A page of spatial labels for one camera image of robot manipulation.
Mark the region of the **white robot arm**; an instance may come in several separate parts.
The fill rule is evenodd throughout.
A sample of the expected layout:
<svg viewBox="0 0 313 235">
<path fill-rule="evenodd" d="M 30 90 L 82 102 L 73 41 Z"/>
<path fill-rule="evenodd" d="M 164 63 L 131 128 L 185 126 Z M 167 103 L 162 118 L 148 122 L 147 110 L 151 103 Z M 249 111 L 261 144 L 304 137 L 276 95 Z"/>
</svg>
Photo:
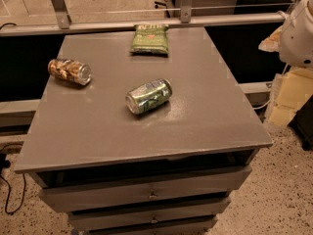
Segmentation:
<svg viewBox="0 0 313 235">
<path fill-rule="evenodd" d="M 279 57 L 294 67 L 313 68 L 313 0 L 301 0 L 284 21 Z"/>
</svg>

